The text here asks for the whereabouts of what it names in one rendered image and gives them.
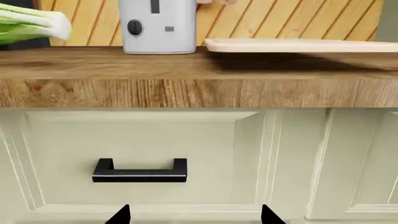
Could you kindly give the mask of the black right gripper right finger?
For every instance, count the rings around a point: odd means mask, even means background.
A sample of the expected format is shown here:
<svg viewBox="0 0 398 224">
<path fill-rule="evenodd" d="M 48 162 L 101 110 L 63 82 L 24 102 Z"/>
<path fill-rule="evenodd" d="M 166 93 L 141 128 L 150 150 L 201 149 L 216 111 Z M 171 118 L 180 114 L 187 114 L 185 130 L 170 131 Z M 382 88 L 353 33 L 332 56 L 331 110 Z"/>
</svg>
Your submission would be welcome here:
<svg viewBox="0 0 398 224">
<path fill-rule="evenodd" d="M 262 205 L 261 211 L 262 224 L 286 224 L 277 214 L 275 214 L 267 205 Z"/>
</svg>

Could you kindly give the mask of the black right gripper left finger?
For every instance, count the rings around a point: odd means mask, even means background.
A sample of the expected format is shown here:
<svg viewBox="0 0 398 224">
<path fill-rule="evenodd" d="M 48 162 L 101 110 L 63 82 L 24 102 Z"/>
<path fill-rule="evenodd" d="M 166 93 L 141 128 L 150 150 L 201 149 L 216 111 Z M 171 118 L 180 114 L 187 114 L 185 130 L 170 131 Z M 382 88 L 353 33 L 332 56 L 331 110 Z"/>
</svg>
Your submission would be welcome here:
<svg viewBox="0 0 398 224">
<path fill-rule="evenodd" d="M 114 214 L 105 224 L 130 224 L 131 213 L 129 205 L 123 206 L 116 214 Z"/>
</svg>

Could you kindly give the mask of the light wooden cutting board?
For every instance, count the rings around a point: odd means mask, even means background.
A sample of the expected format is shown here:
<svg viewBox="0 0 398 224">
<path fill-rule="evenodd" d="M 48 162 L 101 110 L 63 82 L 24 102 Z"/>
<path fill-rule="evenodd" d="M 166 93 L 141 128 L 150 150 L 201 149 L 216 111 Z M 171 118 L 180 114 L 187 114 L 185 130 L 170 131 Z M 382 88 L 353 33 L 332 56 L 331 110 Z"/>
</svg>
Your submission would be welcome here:
<svg viewBox="0 0 398 224">
<path fill-rule="evenodd" d="M 210 52 L 226 53 L 398 53 L 398 42 L 323 39 L 205 39 Z"/>
</svg>

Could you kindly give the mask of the green celery bunch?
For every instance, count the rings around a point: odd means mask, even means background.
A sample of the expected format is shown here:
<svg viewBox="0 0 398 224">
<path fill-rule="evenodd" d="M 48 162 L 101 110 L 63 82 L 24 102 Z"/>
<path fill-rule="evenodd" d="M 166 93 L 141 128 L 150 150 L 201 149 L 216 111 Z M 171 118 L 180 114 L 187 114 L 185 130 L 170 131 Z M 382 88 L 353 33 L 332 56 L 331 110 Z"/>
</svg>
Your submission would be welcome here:
<svg viewBox="0 0 398 224">
<path fill-rule="evenodd" d="M 68 40 L 71 33 L 72 24 L 62 12 L 0 3 L 0 45 L 46 37 Z"/>
</svg>

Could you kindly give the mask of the cream drawer front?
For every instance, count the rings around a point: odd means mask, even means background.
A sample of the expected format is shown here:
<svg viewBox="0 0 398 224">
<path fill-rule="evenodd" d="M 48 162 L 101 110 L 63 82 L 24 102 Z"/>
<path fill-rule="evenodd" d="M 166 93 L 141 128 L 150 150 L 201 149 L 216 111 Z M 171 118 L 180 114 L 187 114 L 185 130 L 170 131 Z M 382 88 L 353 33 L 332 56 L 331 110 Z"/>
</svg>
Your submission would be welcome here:
<svg viewBox="0 0 398 224">
<path fill-rule="evenodd" d="M 245 110 L 0 110 L 0 224 L 261 219 L 274 116 Z M 114 169 L 172 169 L 186 182 L 93 182 Z"/>
</svg>

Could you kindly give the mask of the cream cabinet door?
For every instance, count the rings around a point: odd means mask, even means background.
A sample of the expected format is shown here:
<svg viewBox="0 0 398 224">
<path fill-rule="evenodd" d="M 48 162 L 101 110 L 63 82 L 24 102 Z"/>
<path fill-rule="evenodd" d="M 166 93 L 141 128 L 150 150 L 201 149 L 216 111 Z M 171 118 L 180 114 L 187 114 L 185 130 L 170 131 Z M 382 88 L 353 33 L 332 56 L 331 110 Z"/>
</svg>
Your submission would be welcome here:
<svg viewBox="0 0 398 224">
<path fill-rule="evenodd" d="M 306 109 L 320 127 L 308 220 L 398 224 L 398 109 Z"/>
</svg>

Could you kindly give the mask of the white toaster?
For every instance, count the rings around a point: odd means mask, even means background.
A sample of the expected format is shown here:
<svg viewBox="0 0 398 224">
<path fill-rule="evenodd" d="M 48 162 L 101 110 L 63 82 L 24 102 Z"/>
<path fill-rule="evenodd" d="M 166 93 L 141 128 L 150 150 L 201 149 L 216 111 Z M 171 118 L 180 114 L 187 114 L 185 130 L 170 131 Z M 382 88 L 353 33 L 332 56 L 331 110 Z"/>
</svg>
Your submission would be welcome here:
<svg viewBox="0 0 398 224">
<path fill-rule="evenodd" d="M 192 54 L 196 0 L 118 0 L 126 54 Z"/>
</svg>

